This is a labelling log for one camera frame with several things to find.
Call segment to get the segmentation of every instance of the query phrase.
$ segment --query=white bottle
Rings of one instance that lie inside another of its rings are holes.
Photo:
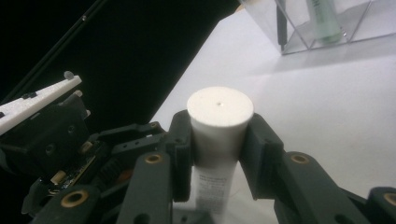
[[[210,87],[194,93],[187,109],[195,145],[196,208],[210,211],[219,224],[245,130],[253,116],[253,103],[240,91]]]
[[[315,38],[323,44],[339,41],[341,26],[337,20],[332,0],[306,0]]]

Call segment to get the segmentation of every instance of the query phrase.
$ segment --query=clear acrylic container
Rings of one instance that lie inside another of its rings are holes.
[[[281,54],[396,35],[396,0],[239,0]]]

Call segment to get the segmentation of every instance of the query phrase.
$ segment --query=white table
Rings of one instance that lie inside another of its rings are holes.
[[[249,96],[285,149],[313,156],[339,187],[364,198],[396,188],[396,36],[281,56],[240,10],[219,22],[152,120],[168,130],[209,86]],[[224,223],[277,223],[273,201],[252,200],[240,166]]]

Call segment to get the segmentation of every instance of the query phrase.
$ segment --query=green bottle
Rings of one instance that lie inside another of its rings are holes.
[[[323,44],[338,42],[342,37],[341,26],[335,15],[332,0],[306,0],[315,38]]]

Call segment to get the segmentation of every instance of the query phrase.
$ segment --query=white cylindrical object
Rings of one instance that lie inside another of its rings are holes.
[[[187,110],[195,145],[196,208],[209,210],[220,223],[253,103],[240,91],[210,87],[194,93]]]

